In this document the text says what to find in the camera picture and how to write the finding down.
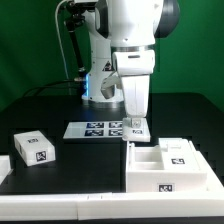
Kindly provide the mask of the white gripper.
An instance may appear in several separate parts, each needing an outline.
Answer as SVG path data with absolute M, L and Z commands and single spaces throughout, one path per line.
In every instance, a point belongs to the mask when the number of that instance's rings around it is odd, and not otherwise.
M 139 118 L 144 118 L 147 115 L 149 83 L 149 75 L 123 76 L 121 78 L 125 110 L 127 116 L 132 118 L 132 128 L 139 128 Z

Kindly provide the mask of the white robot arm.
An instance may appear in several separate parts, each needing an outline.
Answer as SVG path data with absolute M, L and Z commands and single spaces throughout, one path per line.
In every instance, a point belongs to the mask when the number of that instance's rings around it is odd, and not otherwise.
M 90 35 L 91 68 L 84 102 L 120 104 L 125 122 L 139 128 L 148 112 L 154 45 L 177 26 L 177 0 L 91 0 L 84 13 Z

